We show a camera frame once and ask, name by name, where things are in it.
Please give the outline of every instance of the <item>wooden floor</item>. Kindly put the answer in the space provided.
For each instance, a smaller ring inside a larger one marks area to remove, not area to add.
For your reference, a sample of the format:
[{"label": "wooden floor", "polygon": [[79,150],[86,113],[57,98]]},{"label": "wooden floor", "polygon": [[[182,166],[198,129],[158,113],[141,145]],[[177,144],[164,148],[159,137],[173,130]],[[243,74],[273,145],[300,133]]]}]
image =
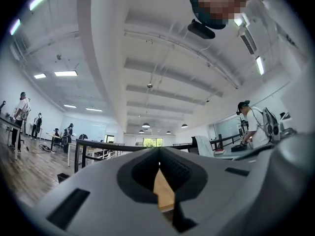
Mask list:
[{"label": "wooden floor", "polygon": [[[54,147],[56,153],[47,153],[38,146],[45,144],[50,147],[50,141],[34,141],[28,137],[27,143],[25,141],[21,144],[21,154],[16,161],[13,149],[6,144],[7,133],[8,131],[0,127],[0,168],[9,189],[29,206],[35,206],[46,193],[59,184],[57,174],[74,174],[74,150],[70,154],[68,167],[67,154],[62,148]],[[158,206],[161,211],[173,208],[174,192],[161,171],[156,177],[154,193],[158,195]]]}]

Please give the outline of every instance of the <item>air vent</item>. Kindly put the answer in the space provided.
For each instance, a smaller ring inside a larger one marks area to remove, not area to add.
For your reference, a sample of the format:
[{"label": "air vent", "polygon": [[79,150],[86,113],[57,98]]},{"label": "air vent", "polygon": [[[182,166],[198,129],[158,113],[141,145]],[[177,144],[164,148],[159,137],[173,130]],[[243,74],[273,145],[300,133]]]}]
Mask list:
[{"label": "air vent", "polygon": [[255,51],[257,50],[257,48],[248,30],[245,30],[244,34],[240,35],[240,37],[245,43],[249,53],[251,55],[255,54]]}]

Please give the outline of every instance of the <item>ceiling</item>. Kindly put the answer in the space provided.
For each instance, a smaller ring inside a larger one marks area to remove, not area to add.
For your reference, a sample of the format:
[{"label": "ceiling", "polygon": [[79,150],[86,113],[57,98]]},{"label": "ceiling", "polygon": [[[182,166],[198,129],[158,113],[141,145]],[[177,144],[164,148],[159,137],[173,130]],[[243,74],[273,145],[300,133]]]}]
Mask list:
[{"label": "ceiling", "polygon": [[[59,107],[75,105],[82,113],[85,108],[97,108],[111,115],[113,102],[102,97],[104,92],[96,86],[93,67],[85,58],[78,2],[46,0],[33,13],[25,10],[15,36],[24,56],[21,63],[30,75],[46,74],[46,79],[33,80]],[[121,47],[115,48],[117,62],[111,69],[119,71],[124,96],[111,101],[123,101],[129,125],[140,127],[148,122],[155,129],[175,130],[197,106],[210,104],[213,98],[224,99],[245,81],[260,76],[256,56],[249,53],[233,21],[222,30],[213,30],[216,38],[204,40],[187,30],[194,18],[189,0],[129,0],[122,4],[125,15],[111,18],[120,24],[115,36]],[[277,46],[270,45],[264,53],[266,71],[278,62],[276,51]],[[99,61],[98,66],[105,81],[105,68]],[[78,76],[54,75],[65,70],[76,70]],[[113,87],[104,85],[111,94]]]}]

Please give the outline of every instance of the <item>black pants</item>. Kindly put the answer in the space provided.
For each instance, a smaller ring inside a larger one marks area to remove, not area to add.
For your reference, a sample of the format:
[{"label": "black pants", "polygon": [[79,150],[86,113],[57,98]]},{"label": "black pants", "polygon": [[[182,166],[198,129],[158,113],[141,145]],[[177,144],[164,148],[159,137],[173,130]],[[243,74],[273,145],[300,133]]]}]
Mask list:
[{"label": "black pants", "polygon": [[35,132],[35,138],[37,138],[37,132],[36,132],[36,125],[33,125],[33,129],[31,130],[31,136],[34,137],[34,132]]},{"label": "black pants", "polygon": [[[19,126],[22,126],[22,120],[16,120],[15,123],[18,124]],[[12,144],[15,146],[16,142],[16,135],[18,131],[14,128],[12,130]],[[18,142],[18,149],[21,149],[21,135],[19,134],[19,142]]]},{"label": "black pants", "polygon": [[68,153],[69,144],[63,146],[64,153]]}]

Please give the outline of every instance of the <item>floor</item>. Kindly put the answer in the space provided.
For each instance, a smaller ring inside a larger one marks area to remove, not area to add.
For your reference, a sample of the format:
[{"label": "floor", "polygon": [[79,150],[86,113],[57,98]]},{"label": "floor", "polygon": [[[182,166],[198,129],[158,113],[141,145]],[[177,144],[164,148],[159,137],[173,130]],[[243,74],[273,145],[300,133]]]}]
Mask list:
[{"label": "floor", "polygon": [[21,154],[14,160],[14,151],[6,144],[7,133],[0,127],[0,168],[13,194],[33,207],[51,189],[58,185],[57,174],[74,173],[74,153],[70,154],[70,167],[67,165],[67,154],[62,148],[54,147],[56,153],[47,153],[39,149],[40,144],[50,147],[51,142],[41,140],[21,144]]}]

